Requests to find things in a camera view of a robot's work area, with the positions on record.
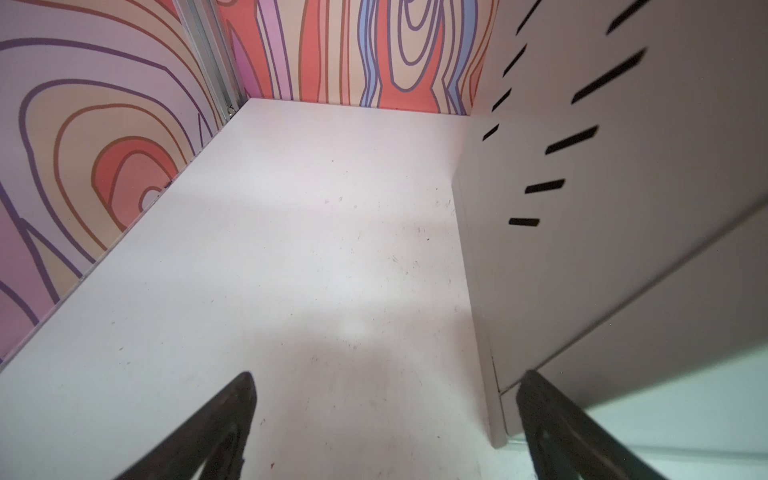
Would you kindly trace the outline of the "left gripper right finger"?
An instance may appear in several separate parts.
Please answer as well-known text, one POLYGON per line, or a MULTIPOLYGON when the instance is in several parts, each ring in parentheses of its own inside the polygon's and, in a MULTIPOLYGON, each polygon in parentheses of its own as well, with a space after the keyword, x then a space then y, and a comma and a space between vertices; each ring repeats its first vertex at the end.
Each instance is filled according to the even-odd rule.
POLYGON ((539 479, 664 478, 538 372, 522 377, 516 403, 539 479))

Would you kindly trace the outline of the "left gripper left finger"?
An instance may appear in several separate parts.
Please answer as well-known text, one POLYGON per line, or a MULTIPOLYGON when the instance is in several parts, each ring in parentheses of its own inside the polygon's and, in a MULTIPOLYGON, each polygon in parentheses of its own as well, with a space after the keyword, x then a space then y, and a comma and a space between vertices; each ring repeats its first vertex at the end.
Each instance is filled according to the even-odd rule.
POLYGON ((251 373, 241 372, 121 479, 238 479, 257 406, 251 373))

